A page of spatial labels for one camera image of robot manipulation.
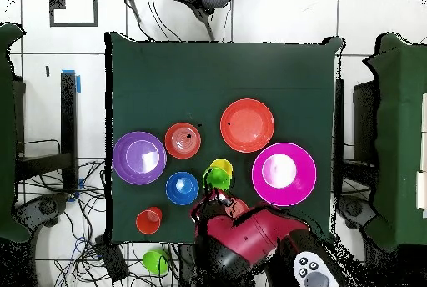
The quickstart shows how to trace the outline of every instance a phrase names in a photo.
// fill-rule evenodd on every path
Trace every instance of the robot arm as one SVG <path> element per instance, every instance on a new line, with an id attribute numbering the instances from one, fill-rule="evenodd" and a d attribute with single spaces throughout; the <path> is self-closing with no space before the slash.
<path id="1" fill-rule="evenodd" d="M 225 213 L 232 200 L 216 189 L 194 209 L 198 267 L 223 280 L 237 280 L 281 245 L 300 287 L 345 286 L 343 273 L 304 221 L 269 204 L 232 220 Z"/>

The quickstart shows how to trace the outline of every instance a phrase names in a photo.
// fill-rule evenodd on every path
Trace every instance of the green tablecloth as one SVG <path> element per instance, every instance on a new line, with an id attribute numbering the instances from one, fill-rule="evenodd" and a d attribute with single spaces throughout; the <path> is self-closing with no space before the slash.
<path id="1" fill-rule="evenodd" d="M 198 127 L 202 146 L 191 159 L 168 154 L 163 174 L 137 186 L 113 171 L 113 242 L 193 243 L 192 205 L 168 200 L 165 184 L 177 171 L 188 171 L 201 185 L 204 170 L 216 158 L 234 166 L 235 196 L 249 206 L 259 202 L 251 180 L 257 153 L 241 154 L 222 139 L 219 120 L 235 100 L 255 98 L 274 116 L 269 144 L 290 142 L 308 150 L 317 166 L 311 195 L 291 208 L 316 233 L 329 236 L 331 133 L 334 106 L 334 57 L 340 38 L 320 44 L 138 43 L 110 33 L 113 47 L 113 144 L 132 131 L 147 131 L 162 142 L 178 122 Z M 138 232 L 135 219 L 150 206 L 163 211 L 157 233 Z"/>

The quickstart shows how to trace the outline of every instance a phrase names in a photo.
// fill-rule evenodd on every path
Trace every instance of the purple plate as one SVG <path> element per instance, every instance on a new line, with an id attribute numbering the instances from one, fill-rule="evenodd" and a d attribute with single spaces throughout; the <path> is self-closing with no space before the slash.
<path id="1" fill-rule="evenodd" d="M 150 184 L 160 177 L 166 167 L 166 149 L 150 133 L 127 133 L 114 146 L 113 167 L 125 182 Z"/>

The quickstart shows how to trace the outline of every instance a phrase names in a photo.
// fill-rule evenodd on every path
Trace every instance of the blue bowl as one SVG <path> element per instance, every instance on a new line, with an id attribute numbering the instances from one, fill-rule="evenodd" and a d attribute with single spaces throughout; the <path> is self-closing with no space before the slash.
<path id="1" fill-rule="evenodd" d="M 198 196 L 197 179 L 187 172 L 172 174 L 166 182 L 166 195 L 174 204 L 191 204 Z"/>

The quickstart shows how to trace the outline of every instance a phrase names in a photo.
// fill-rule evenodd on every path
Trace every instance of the green cup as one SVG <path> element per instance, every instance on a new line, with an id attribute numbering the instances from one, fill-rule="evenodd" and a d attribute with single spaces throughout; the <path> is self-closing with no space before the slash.
<path id="1" fill-rule="evenodd" d="M 153 274 L 168 272 L 168 254 L 163 249 L 149 250 L 143 255 L 143 266 Z"/>
<path id="2" fill-rule="evenodd" d="M 227 171 L 218 167 L 209 167 L 204 171 L 203 175 L 203 187 L 204 183 L 211 184 L 213 188 L 220 188 L 227 190 L 230 187 L 230 177 Z"/>

